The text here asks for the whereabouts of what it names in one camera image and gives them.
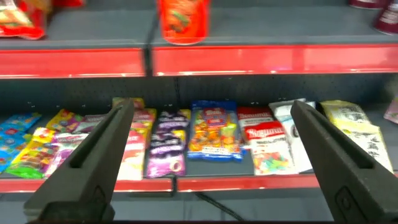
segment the snack package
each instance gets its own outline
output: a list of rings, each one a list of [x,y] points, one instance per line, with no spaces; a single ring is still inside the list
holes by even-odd
[[[2,135],[0,139],[0,173],[2,173],[26,147],[27,141],[20,136]]]
[[[41,179],[56,151],[56,148],[45,147],[42,142],[30,141],[6,172],[22,178]]]
[[[185,175],[183,153],[190,115],[190,110],[161,112],[156,132],[150,142],[148,178],[163,177],[168,174]]]
[[[242,161],[236,103],[194,101],[188,158]]]
[[[392,100],[390,107],[388,107],[384,118],[398,124],[398,95]]]
[[[297,100],[306,102],[305,98]],[[269,107],[273,110],[275,117],[284,127],[297,172],[303,172],[312,169],[312,165],[305,151],[303,142],[300,139],[299,132],[294,124],[293,117],[290,114],[294,101],[295,100],[270,103]],[[306,104],[313,108],[315,107],[315,102],[306,102]]]
[[[246,126],[254,175],[296,174],[289,144],[279,121]]]
[[[46,128],[70,133],[77,128],[82,120],[82,116],[62,109],[47,123]]]
[[[150,129],[147,128],[130,129],[119,168],[118,180],[142,180],[149,131]]]
[[[379,127],[366,123],[347,121],[338,121],[336,127],[387,170],[394,173]]]
[[[336,125],[339,121],[352,121],[357,123],[370,124],[368,117],[360,106],[340,101],[331,100],[321,102],[323,109],[325,110],[326,117]]]
[[[106,114],[86,115],[73,133],[90,133],[105,117]]]
[[[70,133],[57,133],[54,135],[51,143],[51,148],[57,148],[54,158],[52,159],[49,167],[45,171],[44,177],[48,178],[54,171],[60,167],[65,159],[79,146],[79,144],[88,136],[86,133],[70,134]]]
[[[82,7],[86,0],[52,0],[54,7]]]
[[[247,126],[254,126],[265,122],[274,121],[271,110],[269,108],[252,108],[252,107],[238,107],[239,126],[242,132],[243,149],[250,149],[248,146],[248,139],[244,134],[244,128]]]
[[[2,126],[14,128],[18,131],[27,131],[41,116],[39,113],[16,114],[8,118]]]
[[[152,125],[156,119],[156,109],[145,108],[136,109],[132,119],[131,128],[147,128],[152,129]]]
[[[51,0],[0,1],[0,37],[42,38],[51,11]]]
[[[119,103],[123,102],[124,100],[130,99],[134,102],[135,109],[144,109],[145,103],[144,99],[142,98],[128,98],[128,97],[114,97],[112,98],[112,107],[115,107]]]

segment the yellow candy bag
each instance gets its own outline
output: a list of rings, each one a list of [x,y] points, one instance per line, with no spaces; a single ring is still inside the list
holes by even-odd
[[[321,102],[325,110],[326,117],[334,125],[338,121],[352,121],[357,123],[370,124],[368,117],[360,106],[340,100],[331,100]]]
[[[336,127],[390,172],[392,169],[380,127],[347,121],[338,121]]]

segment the blue candy bag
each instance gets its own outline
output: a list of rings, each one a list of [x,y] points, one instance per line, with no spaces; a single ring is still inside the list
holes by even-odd
[[[235,102],[194,101],[190,128],[189,159],[242,161]]]
[[[20,136],[0,134],[0,173],[3,172],[14,158],[26,147],[27,141]]]
[[[15,114],[8,118],[1,126],[11,127],[18,131],[27,131],[41,116],[39,113]]]

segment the red snack package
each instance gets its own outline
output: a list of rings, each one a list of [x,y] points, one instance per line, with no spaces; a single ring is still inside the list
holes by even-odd
[[[0,0],[0,37],[42,38],[51,10],[51,0]]]
[[[255,126],[261,123],[274,121],[271,110],[269,108],[252,108],[252,107],[238,107],[239,126],[242,131],[242,140],[244,141],[243,148],[248,148],[248,139],[245,135],[244,128],[248,126]]]
[[[284,128],[279,121],[245,127],[254,175],[296,174]]]
[[[86,0],[52,0],[54,7],[82,7]]]

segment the red shelf strip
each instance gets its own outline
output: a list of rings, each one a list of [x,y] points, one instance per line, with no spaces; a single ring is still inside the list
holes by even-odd
[[[0,193],[23,193],[35,192],[44,180],[27,179],[0,179]],[[115,192],[171,192],[172,184],[170,179],[152,180],[119,180],[116,182]]]
[[[156,76],[398,72],[398,44],[155,47]]]
[[[141,49],[0,50],[0,78],[144,75]]]

